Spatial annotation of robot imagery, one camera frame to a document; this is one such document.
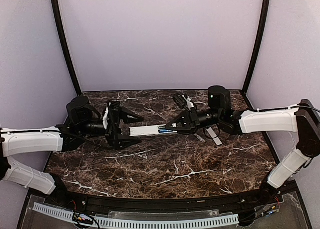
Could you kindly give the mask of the clear handled tester screwdriver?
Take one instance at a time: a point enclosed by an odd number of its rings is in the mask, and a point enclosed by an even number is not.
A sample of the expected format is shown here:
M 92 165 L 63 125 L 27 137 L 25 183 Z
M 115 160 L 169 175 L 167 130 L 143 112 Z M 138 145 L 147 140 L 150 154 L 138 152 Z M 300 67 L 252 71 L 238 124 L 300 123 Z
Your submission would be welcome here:
M 203 139 L 200 135 L 196 134 L 195 135 L 202 143 L 206 143 L 206 140 Z

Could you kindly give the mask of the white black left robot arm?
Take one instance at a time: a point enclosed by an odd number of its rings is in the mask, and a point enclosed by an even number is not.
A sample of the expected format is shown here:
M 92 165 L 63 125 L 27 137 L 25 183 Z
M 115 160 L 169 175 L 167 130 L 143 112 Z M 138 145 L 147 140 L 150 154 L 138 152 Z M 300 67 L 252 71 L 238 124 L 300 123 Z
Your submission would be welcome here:
M 88 97 L 74 98 L 67 106 L 64 124 L 42 128 L 0 130 L 0 179 L 31 188 L 45 195 L 65 192 L 67 188 L 59 176 L 44 173 L 24 165 L 14 155 L 34 152 L 71 152 L 84 143 L 95 145 L 91 138 L 105 137 L 115 150 L 123 150 L 141 143 L 141 140 L 124 135 L 120 124 L 143 122 L 144 118 L 121 106 L 118 101 L 108 101 L 104 113 L 94 108 Z

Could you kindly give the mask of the white remote control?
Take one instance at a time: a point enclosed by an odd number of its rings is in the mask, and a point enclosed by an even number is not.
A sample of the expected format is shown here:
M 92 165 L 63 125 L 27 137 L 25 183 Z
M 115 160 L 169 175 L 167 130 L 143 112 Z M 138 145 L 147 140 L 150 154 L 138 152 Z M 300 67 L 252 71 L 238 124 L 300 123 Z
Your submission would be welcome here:
M 129 134 L 131 137 L 152 137 L 152 136 L 167 135 L 167 134 L 158 133 L 158 129 L 166 129 L 165 126 L 166 126 L 165 124 L 160 124 L 160 125 L 131 127 L 129 129 Z

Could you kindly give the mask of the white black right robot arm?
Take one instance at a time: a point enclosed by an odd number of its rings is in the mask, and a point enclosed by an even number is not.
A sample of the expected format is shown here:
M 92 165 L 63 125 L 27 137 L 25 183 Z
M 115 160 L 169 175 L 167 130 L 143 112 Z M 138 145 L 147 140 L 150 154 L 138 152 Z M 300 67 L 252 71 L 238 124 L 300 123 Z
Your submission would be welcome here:
M 320 155 L 320 116 L 309 100 L 281 108 L 234 110 L 229 90 L 216 85 L 207 92 L 209 109 L 205 111 L 197 111 L 186 94 L 175 94 L 173 100 L 183 111 L 165 128 L 181 135 L 194 134 L 212 125 L 230 135 L 297 133 L 298 143 L 268 175 L 264 183 L 268 189 L 279 189 L 308 161 Z

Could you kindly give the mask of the white remote battery cover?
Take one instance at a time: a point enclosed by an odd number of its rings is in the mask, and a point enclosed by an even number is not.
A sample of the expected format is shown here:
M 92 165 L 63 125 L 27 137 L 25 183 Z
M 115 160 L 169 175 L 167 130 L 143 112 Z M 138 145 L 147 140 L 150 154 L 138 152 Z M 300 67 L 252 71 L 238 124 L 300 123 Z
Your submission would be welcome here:
M 218 135 L 214 132 L 214 130 L 210 127 L 206 129 L 209 137 L 214 141 L 217 146 L 221 146 L 223 143 L 219 139 Z

